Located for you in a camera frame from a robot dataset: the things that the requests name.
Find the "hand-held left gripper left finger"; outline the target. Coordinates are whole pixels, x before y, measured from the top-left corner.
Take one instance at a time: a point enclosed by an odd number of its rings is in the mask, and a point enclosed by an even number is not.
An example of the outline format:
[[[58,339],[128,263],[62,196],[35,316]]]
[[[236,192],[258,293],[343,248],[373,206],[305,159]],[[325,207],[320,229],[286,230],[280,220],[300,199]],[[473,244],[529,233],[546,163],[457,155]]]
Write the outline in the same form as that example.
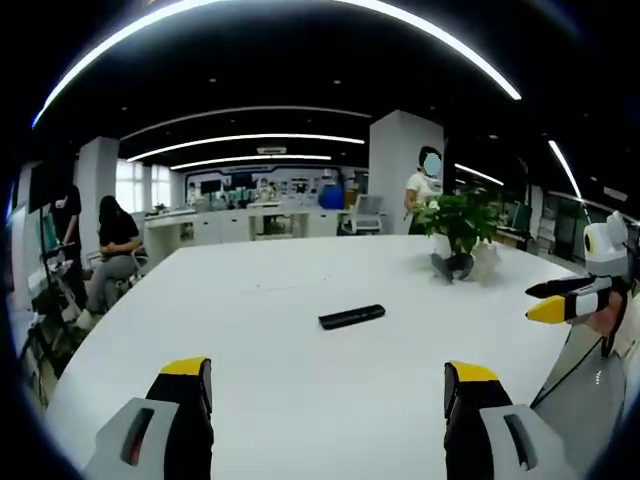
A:
[[[214,429],[211,360],[176,360],[95,436],[85,479],[210,479]]]

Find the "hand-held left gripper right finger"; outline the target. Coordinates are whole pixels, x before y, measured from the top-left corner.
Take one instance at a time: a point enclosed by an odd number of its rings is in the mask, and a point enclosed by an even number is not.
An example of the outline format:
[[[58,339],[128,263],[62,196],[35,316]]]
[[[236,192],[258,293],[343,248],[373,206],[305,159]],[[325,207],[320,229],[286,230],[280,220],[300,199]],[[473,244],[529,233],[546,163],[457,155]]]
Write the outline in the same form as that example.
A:
[[[491,370],[444,365],[449,479],[577,479],[561,437],[529,406],[511,401]]]

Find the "person's right hand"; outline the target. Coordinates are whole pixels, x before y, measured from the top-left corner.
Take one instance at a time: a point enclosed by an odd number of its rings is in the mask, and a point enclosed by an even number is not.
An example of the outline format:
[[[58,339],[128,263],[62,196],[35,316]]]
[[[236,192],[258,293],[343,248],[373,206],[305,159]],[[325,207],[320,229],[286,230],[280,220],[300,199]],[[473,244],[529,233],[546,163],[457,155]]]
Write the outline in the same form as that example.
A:
[[[612,291],[607,306],[592,313],[586,321],[587,326],[613,346],[616,334],[622,324],[627,307],[627,296]]]

